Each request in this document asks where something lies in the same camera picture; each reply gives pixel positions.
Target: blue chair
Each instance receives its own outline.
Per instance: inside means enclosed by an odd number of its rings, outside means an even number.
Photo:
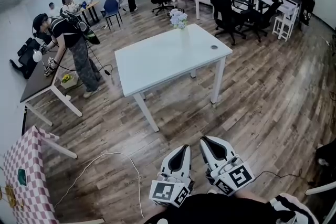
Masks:
[[[104,15],[104,18],[106,19],[106,22],[107,22],[107,25],[109,26],[109,29],[111,30],[111,27],[110,27],[107,19],[110,20],[110,23],[112,25],[112,22],[111,22],[111,19],[110,19],[110,17],[112,17],[112,16],[115,16],[117,18],[118,25],[120,27],[120,23],[119,23],[119,20],[118,20],[118,14],[119,14],[121,22],[122,22],[122,19],[121,19],[120,13],[119,13],[118,2],[116,0],[106,0],[105,4],[104,4],[104,9],[105,9],[105,13],[106,13]]]

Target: white lamp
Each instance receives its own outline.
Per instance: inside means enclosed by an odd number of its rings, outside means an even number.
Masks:
[[[42,60],[42,52],[34,49],[33,60],[34,62],[40,62]]]

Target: sneaker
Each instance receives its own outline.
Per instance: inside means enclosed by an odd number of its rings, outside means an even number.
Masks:
[[[83,97],[84,97],[85,99],[87,99],[87,98],[89,98],[91,95],[94,95],[94,94],[95,94],[96,92],[98,92],[98,91],[100,91],[100,87],[98,87],[96,91],[93,91],[93,92],[85,92],[84,95],[83,95]]]

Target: green object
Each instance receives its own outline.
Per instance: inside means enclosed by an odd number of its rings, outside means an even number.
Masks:
[[[17,173],[17,179],[19,180],[20,184],[27,187],[27,174],[26,170],[19,169]]]

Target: table top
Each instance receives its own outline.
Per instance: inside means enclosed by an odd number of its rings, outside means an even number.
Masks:
[[[13,188],[17,200],[13,208],[17,223],[59,223],[44,174],[41,137],[59,139],[58,136],[33,126],[4,155],[6,184]],[[18,182],[19,169],[26,171],[27,187]]]
[[[273,1],[272,0],[260,0],[268,5],[272,5]],[[294,13],[294,9],[296,8],[296,5],[283,0],[283,4],[278,8],[279,11],[281,11],[282,13],[285,13],[286,16],[290,16]]]
[[[45,65],[48,65],[48,58],[55,58],[56,52],[47,52],[42,56],[42,60]],[[52,81],[56,75],[56,71],[52,73],[50,76],[46,77],[44,75],[44,67],[42,61],[38,62],[33,73],[31,74],[28,82],[26,84],[26,88],[21,96],[20,103],[26,101],[28,98],[32,97],[34,94],[39,91],[44,90],[45,88],[51,86]]]
[[[123,93],[129,96],[231,53],[219,39],[192,24],[117,50],[115,58]]]

